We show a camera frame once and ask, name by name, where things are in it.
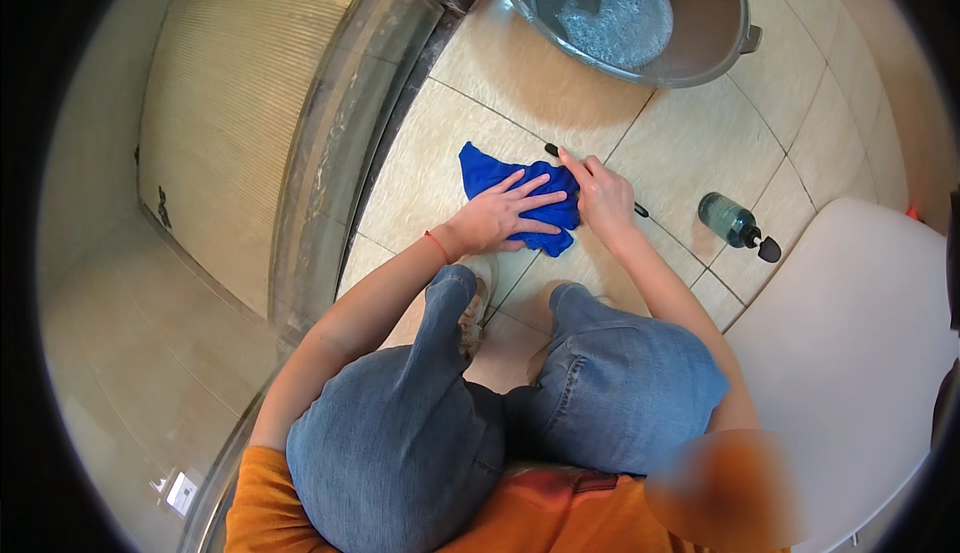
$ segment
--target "red string bracelet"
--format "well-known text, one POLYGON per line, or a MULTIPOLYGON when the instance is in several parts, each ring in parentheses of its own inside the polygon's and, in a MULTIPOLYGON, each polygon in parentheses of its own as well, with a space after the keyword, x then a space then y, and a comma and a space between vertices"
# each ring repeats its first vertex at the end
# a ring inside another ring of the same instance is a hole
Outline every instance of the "red string bracelet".
POLYGON ((434 236, 433 234, 431 234, 431 233, 430 233, 430 230, 426 230, 426 231, 423 233, 423 235, 426 236, 427 238, 429 238, 430 240, 432 240, 433 243, 434 243, 435 245, 437 245, 437 248, 439 249, 439 252, 442 253, 442 255, 443 255, 443 260, 446 261, 446 264, 447 264, 447 265, 450 265, 450 258, 447 257, 447 252, 444 250, 444 246, 440 244, 440 241, 437 240, 437 237, 434 236))

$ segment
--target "orange shirt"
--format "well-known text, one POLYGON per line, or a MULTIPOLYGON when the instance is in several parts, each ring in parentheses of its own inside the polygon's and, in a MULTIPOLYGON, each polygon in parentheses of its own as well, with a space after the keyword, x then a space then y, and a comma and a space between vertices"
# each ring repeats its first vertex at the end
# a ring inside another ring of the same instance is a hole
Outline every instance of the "orange shirt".
MULTIPOLYGON (((334 553, 314 530, 279 451, 252 446, 240 464, 226 515, 225 553, 334 553)), ((661 526, 647 510, 643 479, 585 469, 517 467, 444 553, 529 551, 704 551, 661 526)))

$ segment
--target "bucket handle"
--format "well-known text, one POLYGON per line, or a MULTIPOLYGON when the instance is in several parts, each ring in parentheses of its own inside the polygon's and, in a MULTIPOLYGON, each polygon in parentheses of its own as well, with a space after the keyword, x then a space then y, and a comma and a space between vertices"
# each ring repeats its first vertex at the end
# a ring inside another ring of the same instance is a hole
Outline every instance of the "bucket handle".
POLYGON ((750 26, 747 31, 747 37, 740 43, 740 55, 749 55, 755 52, 761 46, 763 29, 757 26, 750 26))

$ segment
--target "hand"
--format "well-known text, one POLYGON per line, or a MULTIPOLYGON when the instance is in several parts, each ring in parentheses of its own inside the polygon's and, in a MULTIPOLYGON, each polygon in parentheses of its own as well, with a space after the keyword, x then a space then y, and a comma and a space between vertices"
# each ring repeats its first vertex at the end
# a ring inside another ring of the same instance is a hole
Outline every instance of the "hand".
POLYGON ((558 191, 528 197, 550 180, 547 174, 538 175, 526 184, 509 190, 523 174, 523 170, 517 170, 497 186, 486 189, 446 223, 430 231, 450 261, 463 255, 520 250, 526 247, 522 241, 507 240, 508 236, 518 232, 560 233, 556 225, 524 219, 521 213, 560 202, 567 198, 567 193, 558 191))
POLYGON ((623 176, 605 168, 593 155, 580 163, 558 149, 559 162, 580 184, 580 217, 607 248, 634 225, 634 187, 623 176))

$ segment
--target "bottle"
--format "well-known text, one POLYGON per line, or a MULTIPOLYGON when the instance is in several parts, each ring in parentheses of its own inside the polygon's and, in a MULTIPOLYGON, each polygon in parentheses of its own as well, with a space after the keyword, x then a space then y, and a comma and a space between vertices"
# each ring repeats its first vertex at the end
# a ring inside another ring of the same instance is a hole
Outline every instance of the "bottle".
POLYGON ((757 256, 769 263, 781 258, 780 245, 769 236, 761 242, 761 229, 749 209, 736 204, 720 193, 710 193, 700 200, 697 215, 706 227, 716 232, 734 248, 759 247, 757 256))

